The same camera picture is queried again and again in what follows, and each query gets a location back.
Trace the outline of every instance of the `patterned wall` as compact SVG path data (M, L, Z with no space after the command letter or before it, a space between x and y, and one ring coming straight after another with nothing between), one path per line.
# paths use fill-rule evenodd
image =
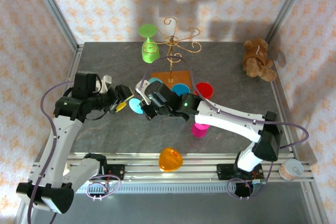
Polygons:
M270 48L292 120L310 132L312 170L336 223L336 0L297 0Z
M72 50L43 0L0 0L0 17L0 223L11 223L16 186L50 133L40 97L65 81ZM61 92L45 101L48 113Z
M245 41L266 37L285 0L56 0L79 43L142 41L138 27L174 16L179 39L189 27L202 33L197 40Z

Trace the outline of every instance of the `red cup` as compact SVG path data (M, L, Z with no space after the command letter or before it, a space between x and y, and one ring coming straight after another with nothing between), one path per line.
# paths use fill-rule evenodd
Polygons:
M214 88L209 83L200 82L196 85L196 88L205 99L210 99L214 94Z

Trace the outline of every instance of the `brown teddy bear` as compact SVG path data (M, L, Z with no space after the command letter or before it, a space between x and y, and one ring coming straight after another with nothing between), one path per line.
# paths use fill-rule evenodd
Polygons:
M273 61L267 58L268 44L263 39L248 40L244 43L246 50L243 70L248 76L260 76L265 81L274 81L277 74L270 69Z

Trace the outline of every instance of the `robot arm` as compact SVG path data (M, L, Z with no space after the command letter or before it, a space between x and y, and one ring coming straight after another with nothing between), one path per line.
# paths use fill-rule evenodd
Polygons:
M232 131L249 139L252 143L243 152L238 153L233 173L251 172L256 165L264 160L276 161L278 159L281 140L281 130L278 126L248 123L231 116L219 114L202 101L199 96L191 93L178 96L165 84L158 81L150 84L145 81L141 90L140 84L141 82L136 86L136 91L144 99L141 108L148 120L159 114L179 116L187 121L190 115L194 115L196 123ZM248 114L209 102L216 108L233 115L259 121L276 120L276 114L273 112L267 112L266 115Z
M81 185L94 175L107 173L106 158L102 155L88 154L77 167L63 176L71 146L87 114L92 110L115 113L118 111L119 104L133 97L129 87L118 85L113 88L109 81L105 82L105 78L103 82L99 81L98 87L100 91L105 92L96 92L97 77L95 73L76 73L71 97L64 95L56 102L53 122L57 131L57 144L38 185L34 208L64 214L70 208L74 193ZM50 158L53 141L54 135L51 132L40 159L40 165L29 177L28 182L19 183L16 189L17 194L26 204L29 204L33 187L40 177L46 160Z

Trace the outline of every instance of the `yellow object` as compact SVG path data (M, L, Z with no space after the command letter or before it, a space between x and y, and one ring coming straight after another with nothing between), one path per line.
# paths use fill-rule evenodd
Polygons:
M163 149L159 157L159 168L163 172L172 172L183 164L183 158L177 150L167 147Z
M126 105L127 105L126 102L122 102L122 103L120 103L120 104L117 106L117 108L116 108L116 112L121 111L123 108L125 108Z

